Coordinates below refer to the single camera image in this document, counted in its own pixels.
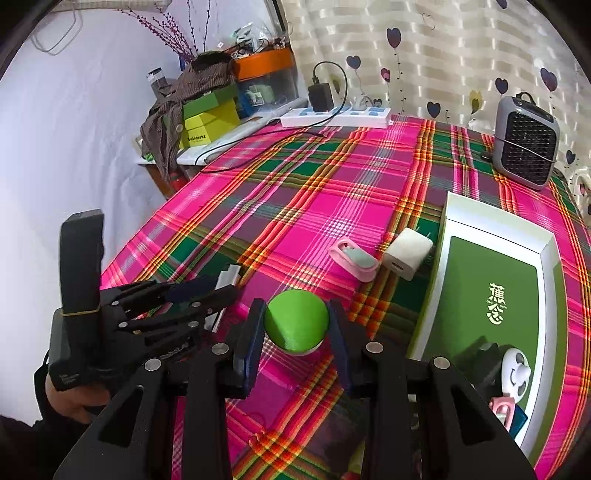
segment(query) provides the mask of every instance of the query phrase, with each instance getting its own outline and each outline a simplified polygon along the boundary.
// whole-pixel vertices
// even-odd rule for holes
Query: heart pattern curtain
[[[393,113],[487,134],[503,95],[526,91],[560,124],[557,168],[589,220],[591,85],[549,20],[527,0],[282,0],[298,68],[331,60]],[[340,70],[317,69],[335,98]]]

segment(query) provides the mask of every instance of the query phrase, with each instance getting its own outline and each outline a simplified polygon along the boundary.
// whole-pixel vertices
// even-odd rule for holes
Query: power adapter
[[[319,83],[318,77],[312,77],[313,85],[308,87],[308,100],[315,112],[331,111],[335,104],[328,83]]]

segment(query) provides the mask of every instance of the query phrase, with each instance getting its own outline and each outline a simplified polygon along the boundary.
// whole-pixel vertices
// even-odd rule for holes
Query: heater grille
[[[542,155],[548,161],[542,160],[523,148],[505,142],[501,156],[502,166],[507,171],[536,185],[546,183],[554,166],[554,151],[557,141],[554,130],[538,122],[535,118],[522,115],[519,112],[511,112],[507,119],[505,139]]]

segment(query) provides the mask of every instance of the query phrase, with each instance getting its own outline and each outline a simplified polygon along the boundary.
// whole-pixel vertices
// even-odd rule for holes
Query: power strip
[[[315,112],[311,107],[295,108],[281,117],[281,125],[283,127],[307,127],[322,120],[328,120],[338,109],[339,107],[335,107],[330,112]],[[388,128],[390,112],[390,108],[373,106],[359,111],[345,106],[336,117],[323,126]]]

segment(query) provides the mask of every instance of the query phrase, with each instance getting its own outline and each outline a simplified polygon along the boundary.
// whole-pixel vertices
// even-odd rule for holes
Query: green box lid
[[[226,87],[214,90],[211,93],[203,95],[195,100],[191,100],[183,105],[183,119],[191,118],[200,113],[207,112],[222,103],[236,98],[238,96],[238,86],[233,83]]]

